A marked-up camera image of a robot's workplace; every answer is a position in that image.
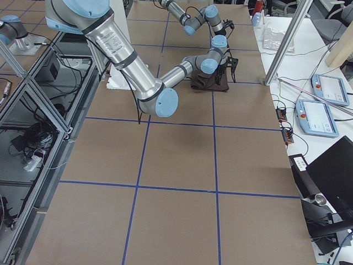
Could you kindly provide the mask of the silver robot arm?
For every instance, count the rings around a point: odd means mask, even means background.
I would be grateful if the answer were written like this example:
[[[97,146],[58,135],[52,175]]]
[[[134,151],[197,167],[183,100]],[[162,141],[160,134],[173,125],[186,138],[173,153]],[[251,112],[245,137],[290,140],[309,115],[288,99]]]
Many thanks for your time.
[[[206,54],[185,57],[162,78],[151,74],[115,23],[109,1],[46,1],[46,22],[51,29],[92,38],[136,89],[136,104],[141,112],[164,118],[176,111],[179,97],[174,86],[188,75],[192,76],[193,87],[227,90],[229,59],[226,26],[215,5],[202,7],[195,17],[188,16],[175,1],[160,1],[160,5],[179,20],[188,35],[193,35],[204,23],[209,23],[215,34]]]
[[[47,26],[51,29],[82,35],[79,28],[64,19],[64,10],[73,12],[82,18],[98,19],[106,15],[110,8],[109,1],[49,1],[46,13]],[[204,23],[209,23],[215,35],[226,35],[225,22],[221,20],[218,9],[215,5],[197,9],[197,15],[191,17],[186,10],[183,10],[176,1],[159,1],[158,8],[167,10],[183,26],[184,31],[193,35]],[[19,17],[8,15],[1,18],[1,42],[9,45],[16,41],[21,50],[32,49],[36,41],[31,38]]]

